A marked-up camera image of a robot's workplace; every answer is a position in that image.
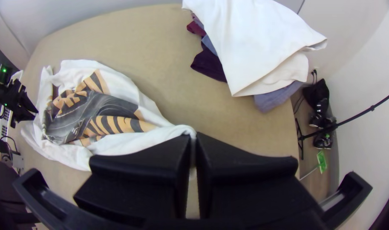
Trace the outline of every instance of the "maroon cloth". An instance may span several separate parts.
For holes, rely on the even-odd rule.
[[[217,81],[227,82],[219,57],[202,43],[203,51],[194,57],[191,68]]]
[[[201,37],[206,36],[206,31],[204,31],[195,21],[192,21],[187,25],[187,30],[195,35],[200,35]]]

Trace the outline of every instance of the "table surface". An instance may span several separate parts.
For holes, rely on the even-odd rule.
[[[290,100],[261,113],[252,96],[233,98],[227,84],[190,68],[202,51],[201,38],[186,30],[191,20],[180,4],[167,4],[116,11],[68,26],[41,40],[22,83],[35,104],[43,66],[57,72],[62,60],[96,60],[130,77],[173,124],[190,125],[254,154],[299,159]],[[22,127],[23,122],[17,124],[10,135],[24,155],[25,170],[39,169],[54,192],[73,202],[90,172],[44,158],[20,136]],[[196,217],[196,184],[189,188],[187,216]]]

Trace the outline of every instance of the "black bag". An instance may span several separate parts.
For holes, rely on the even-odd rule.
[[[322,112],[326,113],[329,107],[329,89],[326,86],[324,79],[321,79],[312,86],[302,89],[302,94],[314,110],[317,109],[317,104],[320,102],[324,106]]]

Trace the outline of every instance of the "white sheet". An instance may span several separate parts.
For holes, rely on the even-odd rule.
[[[107,135],[105,138],[87,147],[73,144],[57,145],[43,138],[43,112],[52,98],[52,85],[59,87],[59,93],[75,88],[83,79],[99,69],[110,95],[138,105],[146,122],[158,128],[139,133],[121,133]],[[97,155],[125,155],[135,153],[160,144],[182,134],[196,138],[196,132],[187,125],[173,125],[160,113],[156,104],[139,91],[137,86],[125,75],[90,60],[64,60],[61,69],[55,75],[51,67],[43,68],[38,93],[37,109],[40,111],[32,123],[27,123],[21,134],[38,153],[44,157],[59,161],[69,167],[90,171],[89,158]]]
[[[203,23],[234,97],[305,82],[303,51],[326,47],[326,37],[272,0],[183,0],[182,8]]]

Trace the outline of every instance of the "folded clothes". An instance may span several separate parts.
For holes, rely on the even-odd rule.
[[[203,51],[194,57],[191,68],[217,81],[227,82],[219,57],[202,43]]]
[[[209,36],[206,34],[206,36],[204,36],[202,38],[202,43],[204,43],[205,46],[207,46],[207,48],[212,52],[214,53],[214,55],[217,56],[217,51],[216,49],[214,48],[213,44],[211,43],[211,40],[209,38]]]
[[[193,18],[193,21],[204,30],[203,23],[200,21],[200,19],[194,13],[191,13],[191,18]]]
[[[261,112],[268,112],[271,109],[283,104],[291,97],[304,83],[298,80],[278,90],[254,95],[254,103]]]
[[[187,25],[187,30],[195,35],[200,35],[201,37],[206,36],[206,32],[199,26],[195,21],[192,21]]]
[[[272,0],[183,0],[183,9],[204,25],[234,97],[306,81],[308,59],[303,51],[326,46],[326,37]]]

